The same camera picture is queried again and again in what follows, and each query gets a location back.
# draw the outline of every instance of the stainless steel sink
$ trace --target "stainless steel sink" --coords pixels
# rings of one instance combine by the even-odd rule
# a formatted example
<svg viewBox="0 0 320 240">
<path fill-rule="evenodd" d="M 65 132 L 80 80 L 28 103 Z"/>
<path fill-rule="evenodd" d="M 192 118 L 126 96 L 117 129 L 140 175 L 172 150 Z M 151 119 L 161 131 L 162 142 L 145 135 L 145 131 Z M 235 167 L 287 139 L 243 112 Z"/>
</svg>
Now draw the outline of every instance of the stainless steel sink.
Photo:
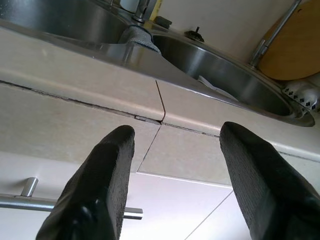
<svg viewBox="0 0 320 240">
<path fill-rule="evenodd" d="M 0 0 L 0 19 L 69 39 L 116 44 L 124 18 L 90 0 Z"/>
<path fill-rule="evenodd" d="M 0 0 L 2 28 L 285 123 L 315 124 L 305 108 L 256 70 L 152 22 L 142 26 L 151 31 L 162 56 L 132 42 L 116 44 L 127 26 L 136 24 L 131 16 L 104 0 Z M 204 86 L 199 76 L 237 100 Z"/>
<path fill-rule="evenodd" d="M 301 118 L 306 110 L 295 105 L 270 79 L 202 43 L 170 34 L 155 33 L 154 44 L 178 69 L 198 79 L 202 76 L 239 102 L 232 105 L 285 121 Z"/>
</svg>

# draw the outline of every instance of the wall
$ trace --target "wall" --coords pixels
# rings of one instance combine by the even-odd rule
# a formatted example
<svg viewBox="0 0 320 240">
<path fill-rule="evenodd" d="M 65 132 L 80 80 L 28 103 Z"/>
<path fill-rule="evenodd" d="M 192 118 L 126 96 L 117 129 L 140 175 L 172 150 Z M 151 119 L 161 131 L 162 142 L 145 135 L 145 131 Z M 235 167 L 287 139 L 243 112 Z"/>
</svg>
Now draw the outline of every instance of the wall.
<svg viewBox="0 0 320 240">
<path fill-rule="evenodd" d="M 266 31 L 294 0 L 163 0 L 159 16 L 178 31 L 200 27 L 205 42 L 247 61 Z"/>
</svg>

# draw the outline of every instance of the sink basin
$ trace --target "sink basin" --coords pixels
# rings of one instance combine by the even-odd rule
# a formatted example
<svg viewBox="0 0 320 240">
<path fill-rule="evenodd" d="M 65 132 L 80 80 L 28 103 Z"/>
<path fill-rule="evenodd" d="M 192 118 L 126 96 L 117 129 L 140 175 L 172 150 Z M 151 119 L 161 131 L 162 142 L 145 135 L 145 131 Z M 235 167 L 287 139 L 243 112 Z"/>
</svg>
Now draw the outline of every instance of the sink basin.
<svg viewBox="0 0 320 240">
<path fill-rule="evenodd" d="M 90 0 L 0 0 L 0 19 L 94 43 L 116 44 L 128 23 Z"/>
<path fill-rule="evenodd" d="M 236 62 L 194 44 L 191 40 L 155 34 L 154 44 L 171 64 L 198 79 L 202 76 L 239 102 L 278 116 L 292 113 L 291 106 L 267 79 Z"/>
</svg>

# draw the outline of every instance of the countertop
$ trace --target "countertop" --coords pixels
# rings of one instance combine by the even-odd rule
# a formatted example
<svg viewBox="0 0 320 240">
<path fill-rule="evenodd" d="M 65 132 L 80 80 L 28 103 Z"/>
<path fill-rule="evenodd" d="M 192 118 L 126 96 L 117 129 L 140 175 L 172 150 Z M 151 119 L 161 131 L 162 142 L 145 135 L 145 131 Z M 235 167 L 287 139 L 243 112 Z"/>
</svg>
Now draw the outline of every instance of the countertop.
<svg viewBox="0 0 320 240">
<path fill-rule="evenodd" d="M 0 80 L 154 120 L 164 109 L 154 78 L 0 28 Z"/>
<path fill-rule="evenodd" d="M 218 136 L 226 121 L 236 122 L 280 152 L 320 162 L 318 122 L 280 122 L 5 28 L 0 46 L 1 81 L 209 135 Z"/>
</svg>

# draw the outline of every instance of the cabinet handle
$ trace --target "cabinet handle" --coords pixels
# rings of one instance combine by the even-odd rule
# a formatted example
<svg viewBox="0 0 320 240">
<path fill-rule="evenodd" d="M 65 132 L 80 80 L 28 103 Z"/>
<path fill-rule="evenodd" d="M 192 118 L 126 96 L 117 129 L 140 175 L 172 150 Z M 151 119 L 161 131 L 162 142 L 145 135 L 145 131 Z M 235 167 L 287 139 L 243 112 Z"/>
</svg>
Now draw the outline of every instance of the cabinet handle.
<svg viewBox="0 0 320 240">
<path fill-rule="evenodd" d="M 51 212 L 57 200 L 32 197 L 38 182 L 36 177 L 29 177 L 21 195 L 0 193 L 0 208 Z M 143 216 L 144 212 L 141 208 L 126 207 L 124 209 L 124 219 L 141 220 Z"/>
</svg>

